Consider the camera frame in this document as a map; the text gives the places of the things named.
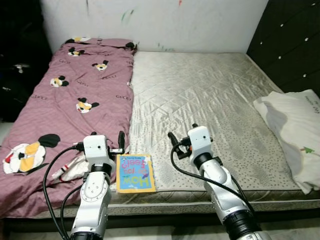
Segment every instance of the quilted mattress surface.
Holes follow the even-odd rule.
[[[214,154],[257,211],[320,207],[319,192],[304,195],[294,183],[276,137],[253,107],[258,97],[281,90],[246,54],[137,52],[131,84],[130,152],[151,154],[157,192],[117,194],[112,186],[110,215],[214,212],[202,181],[170,162],[167,133],[181,139],[193,123],[208,127]],[[176,162],[197,173],[188,159]],[[70,206],[66,217],[76,209]]]

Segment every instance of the white wall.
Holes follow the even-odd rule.
[[[142,51],[243,52],[268,0],[41,0],[50,46],[125,38]]]

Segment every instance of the pillow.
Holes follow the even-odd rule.
[[[312,90],[278,93],[253,102],[277,137],[292,178],[304,194],[320,190],[320,99]]]

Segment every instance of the book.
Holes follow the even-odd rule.
[[[121,194],[156,191],[152,159],[148,154],[124,154],[116,159],[116,190]]]

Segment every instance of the blanket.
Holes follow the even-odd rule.
[[[107,144],[116,148],[119,131],[124,131],[128,146],[135,51],[130,40],[79,37],[54,54],[0,149],[0,218],[30,218],[46,211],[42,181],[47,165],[92,132],[107,136]],[[82,180],[57,183],[53,173],[77,157],[77,151],[67,152],[49,173],[55,208]],[[68,203],[76,200],[73,196]]]

